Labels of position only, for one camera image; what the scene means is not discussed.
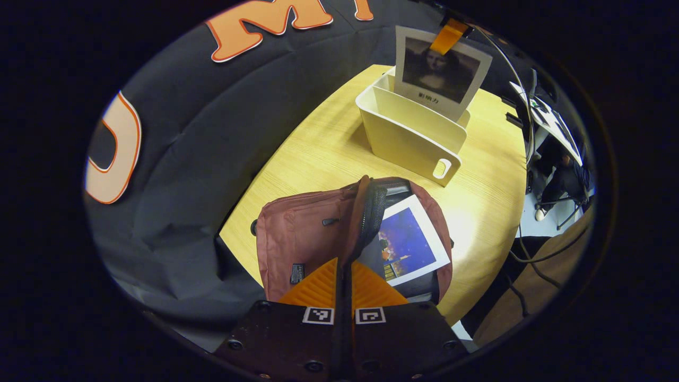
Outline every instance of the sneaker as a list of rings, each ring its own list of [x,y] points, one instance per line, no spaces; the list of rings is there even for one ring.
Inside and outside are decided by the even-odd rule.
[[[540,208],[537,211],[535,211],[535,220],[538,222],[541,222],[545,219],[545,216],[547,215],[547,211],[545,211],[544,208]]]

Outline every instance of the wooden table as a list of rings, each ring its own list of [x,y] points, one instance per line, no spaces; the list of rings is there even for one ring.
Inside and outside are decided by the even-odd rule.
[[[334,190],[364,174],[410,179],[439,203],[455,242],[452,282],[438,306],[452,325],[485,293],[511,247],[524,205],[524,138],[521,129],[505,119],[513,109],[479,90],[468,108],[462,167],[446,187],[378,158],[370,150],[354,100],[389,68],[373,65],[364,70],[309,114],[259,172],[219,235],[261,284],[250,224],[266,203]]]

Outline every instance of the black metal plate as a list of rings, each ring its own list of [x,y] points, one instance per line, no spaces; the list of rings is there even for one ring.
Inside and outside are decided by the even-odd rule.
[[[386,322],[355,326],[359,381],[412,381],[467,354],[433,303],[383,309]]]
[[[254,376],[326,381],[333,325],[303,323],[305,312],[306,307],[257,301],[214,354]]]

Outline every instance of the orange padding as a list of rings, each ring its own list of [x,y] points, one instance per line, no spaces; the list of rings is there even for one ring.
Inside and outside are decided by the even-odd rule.
[[[316,269],[285,294],[278,302],[302,307],[334,308],[337,258]],[[351,264],[352,317],[359,308],[407,304],[391,285],[360,262]]]
[[[467,28],[467,25],[451,18],[443,29],[441,29],[441,32],[439,32],[439,35],[436,36],[436,39],[431,43],[429,48],[440,53],[442,56],[445,56],[450,48],[452,48],[462,37]]]
[[[304,277],[278,302],[301,307],[334,308],[336,281],[337,258],[334,258]]]

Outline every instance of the person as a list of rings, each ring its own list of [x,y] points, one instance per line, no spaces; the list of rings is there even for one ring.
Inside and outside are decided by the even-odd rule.
[[[431,49],[421,54],[406,49],[405,54],[404,82],[462,102],[474,76],[460,63],[456,52],[450,51],[444,56]]]
[[[582,143],[576,144],[576,146],[580,153],[582,166],[571,158],[568,151],[552,136],[548,137],[540,147],[543,154],[535,163],[534,168],[545,177],[549,177],[552,173],[552,167],[556,167],[552,179],[543,190],[540,201],[556,201],[564,193],[568,193],[568,196],[573,198],[583,198],[586,192],[593,189],[594,184],[587,161],[587,148]],[[541,205],[535,211],[535,220],[542,221],[553,207],[554,204]],[[587,207],[586,205],[583,206],[583,211],[586,211]]]

